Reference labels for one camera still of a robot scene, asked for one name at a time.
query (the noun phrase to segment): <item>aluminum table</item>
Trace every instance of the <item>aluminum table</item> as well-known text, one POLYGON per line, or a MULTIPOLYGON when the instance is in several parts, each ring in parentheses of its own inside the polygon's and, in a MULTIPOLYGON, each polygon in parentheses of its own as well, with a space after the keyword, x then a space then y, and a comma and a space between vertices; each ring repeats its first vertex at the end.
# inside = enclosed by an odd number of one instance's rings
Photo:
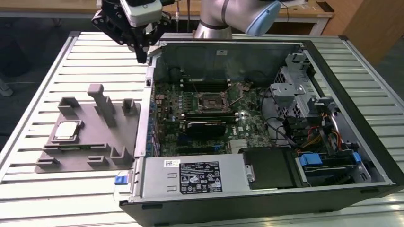
MULTIPOLYGON (((190 35, 166 34, 165 37, 190 38, 190 35)), ((245 35, 234 38, 250 39, 245 35)), ((350 42, 336 36, 269 35, 260 39, 312 40, 402 168, 404 102, 350 42)), ((137 226, 116 201, 128 193, 128 187, 116 189, 113 185, 120 171, 34 173, 34 162, 58 116, 61 97, 74 96, 78 102, 90 102, 88 85, 102 83, 104 94, 113 101, 133 98, 141 102, 146 66, 133 57, 128 48, 102 33, 72 32, 0 153, 0 226, 137 226)), ((326 93, 325 85, 318 84, 326 93)), ((336 212, 184 226, 401 226, 402 210, 404 195, 396 193, 336 212)))

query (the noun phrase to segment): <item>wooden cabinet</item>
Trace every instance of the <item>wooden cabinet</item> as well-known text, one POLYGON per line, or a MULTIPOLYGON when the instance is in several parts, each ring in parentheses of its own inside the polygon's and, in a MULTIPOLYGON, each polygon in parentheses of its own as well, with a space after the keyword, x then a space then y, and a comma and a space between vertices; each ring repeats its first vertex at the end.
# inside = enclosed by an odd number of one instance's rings
POLYGON ((345 35, 376 65, 404 34, 404 0, 326 0, 334 9, 322 35, 345 35))

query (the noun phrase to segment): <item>power supply label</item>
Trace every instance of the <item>power supply label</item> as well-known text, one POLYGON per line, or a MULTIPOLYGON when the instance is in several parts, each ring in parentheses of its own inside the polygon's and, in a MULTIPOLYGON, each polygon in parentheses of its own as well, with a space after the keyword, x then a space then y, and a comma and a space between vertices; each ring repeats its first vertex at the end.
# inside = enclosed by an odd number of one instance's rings
POLYGON ((184 195, 222 191, 218 162, 181 163, 178 175, 184 195))

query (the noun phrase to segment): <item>blue connector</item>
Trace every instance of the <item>blue connector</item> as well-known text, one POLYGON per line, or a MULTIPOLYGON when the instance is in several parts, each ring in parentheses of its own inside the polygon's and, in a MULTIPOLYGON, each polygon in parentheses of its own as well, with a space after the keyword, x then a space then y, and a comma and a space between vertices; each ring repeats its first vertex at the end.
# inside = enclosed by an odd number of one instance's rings
POLYGON ((214 152, 218 151, 220 147, 221 147, 221 145, 214 145, 214 152))
POLYGON ((304 154, 298 157, 300 164, 305 165, 320 165, 322 164, 318 154, 304 154))
POLYGON ((126 185, 128 184, 128 175, 114 177, 114 185, 126 185))
POLYGON ((354 159, 354 161, 356 161, 356 163, 357 162, 361 162, 361 158, 360 158, 360 156, 358 156, 358 153, 357 152, 353 152, 353 159, 354 159))

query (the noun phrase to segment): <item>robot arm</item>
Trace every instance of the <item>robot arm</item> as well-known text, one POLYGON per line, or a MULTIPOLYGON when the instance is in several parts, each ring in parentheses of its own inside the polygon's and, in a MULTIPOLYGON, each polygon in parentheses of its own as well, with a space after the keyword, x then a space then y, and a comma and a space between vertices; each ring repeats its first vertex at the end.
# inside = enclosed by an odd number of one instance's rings
MULTIPOLYGON (((180 0, 102 0, 92 23, 114 42, 128 45, 138 63, 145 63, 149 46, 170 25, 170 15, 162 12, 162 6, 176 1, 180 0)), ((276 0, 202 0, 196 38, 230 38, 230 26, 260 36, 272 26, 278 10, 276 0)))
POLYGON ((170 25, 170 15, 162 6, 176 0, 102 0, 93 25, 136 53, 137 62, 145 63, 149 46, 154 45, 170 25), (152 31, 145 32, 152 24, 152 31))

